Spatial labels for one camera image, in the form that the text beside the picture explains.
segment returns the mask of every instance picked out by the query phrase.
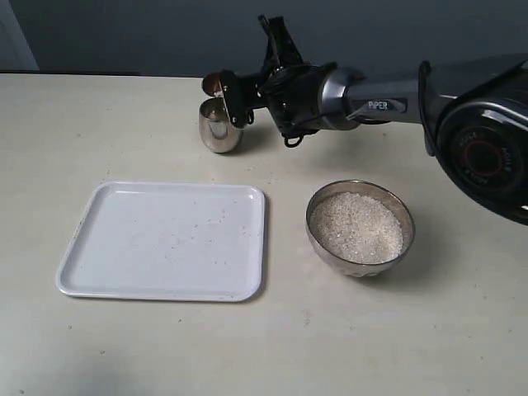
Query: stainless steel cup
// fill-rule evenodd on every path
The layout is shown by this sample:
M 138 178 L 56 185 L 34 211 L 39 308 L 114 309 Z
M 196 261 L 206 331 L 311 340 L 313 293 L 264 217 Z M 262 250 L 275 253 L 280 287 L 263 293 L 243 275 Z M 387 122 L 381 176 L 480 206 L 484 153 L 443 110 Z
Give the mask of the stainless steel cup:
M 243 130 L 236 129 L 229 122 L 221 97 L 208 99 L 201 104 L 199 128 L 202 141 L 213 153 L 234 150 L 243 136 Z
M 396 219 L 398 219 L 400 226 L 402 227 L 403 246 L 401 252 L 396 258 L 389 262 L 382 262 L 380 264 L 361 264 L 358 262 L 349 262 L 348 260 L 330 253 L 314 237 L 310 219 L 315 208 L 327 198 L 342 192 L 352 192 L 362 196 L 369 196 L 375 200 L 378 200 L 393 213 Z M 308 234 L 309 241 L 312 243 L 315 252 L 329 266 L 333 267 L 344 275 L 362 277 L 378 275 L 380 272 L 388 270 L 397 262 L 400 262 L 413 244 L 415 228 L 413 217 L 407 209 L 407 206 L 405 206 L 405 204 L 392 192 L 367 181 L 343 180 L 335 181 L 334 183 L 322 187 L 312 196 L 312 199 L 308 203 L 308 208 L 306 209 L 306 233 Z

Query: red ring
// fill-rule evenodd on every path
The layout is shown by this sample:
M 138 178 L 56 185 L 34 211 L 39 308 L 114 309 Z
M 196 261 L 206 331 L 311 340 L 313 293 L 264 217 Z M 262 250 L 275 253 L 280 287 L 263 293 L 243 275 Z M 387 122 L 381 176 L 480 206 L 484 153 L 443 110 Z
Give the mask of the red ring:
M 484 144 L 484 145 L 488 146 L 489 148 L 491 148 L 497 154 L 497 157 L 498 157 L 498 167 L 497 167 L 497 169 L 495 169 L 494 171 L 491 171 L 491 172 L 477 172 L 477 171 L 474 170 L 474 168 L 471 166 L 471 162 L 469 161 L 468 151 L 475 144 Z M 473 140 L 471 143 L 469 143 L 467 146 L 465 146 L 465 149 L 464 149 L 464 160 L 465 160 L 465 163 L 468 164 L 468 167 L 471 170 L 471 172 L 473 172 L 477 176 L 481 176 L 481 177 L 493 177 L 493 176 L 497 175 L 502 169 L 502 155 L 501 155 L 501 152 L 498 150 L 497 147 L 495 147 L 493 144 L 487 142 L 486 140 Z

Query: uncooked rice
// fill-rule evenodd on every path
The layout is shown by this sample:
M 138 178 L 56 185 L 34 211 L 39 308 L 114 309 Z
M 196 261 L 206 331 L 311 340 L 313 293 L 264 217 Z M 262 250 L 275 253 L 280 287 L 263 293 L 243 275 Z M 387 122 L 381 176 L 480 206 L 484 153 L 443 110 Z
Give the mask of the uncooked rice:
M 351 192 L 321 202 L 310 217 L 314 237 L 334 255 L 361 264 L 380 264 L 402 250 L 402 228 L 381 202 Z

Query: plastic tray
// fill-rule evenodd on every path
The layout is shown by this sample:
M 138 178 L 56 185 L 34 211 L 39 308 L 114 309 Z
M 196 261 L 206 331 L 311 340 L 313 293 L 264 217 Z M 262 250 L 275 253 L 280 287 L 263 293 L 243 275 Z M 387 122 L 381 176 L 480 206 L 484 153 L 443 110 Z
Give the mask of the plastic tray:
M 262 278 L 265 197 L 251 186 L 110 182 L 56 276 L 66 295 L 241 301 Z

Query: white table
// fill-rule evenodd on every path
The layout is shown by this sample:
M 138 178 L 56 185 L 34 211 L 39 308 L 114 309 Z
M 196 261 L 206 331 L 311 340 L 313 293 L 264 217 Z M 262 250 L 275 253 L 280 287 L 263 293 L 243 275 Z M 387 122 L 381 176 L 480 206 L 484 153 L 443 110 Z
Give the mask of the white table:
M 287 149 L 266 111 L 238 154 L 200 141 L 200 80 L 0 76 L 0 394 L 526 395 L 528 229 L 448 180 L 418 126 L 322 131 Z M 417 237 L 386 276 L 313 253 L 322 185 L 378 183 Z M 252 184 L 266 193 L 266 288 L 243 304 L 71 299 L 54 273 L 108 180 Z

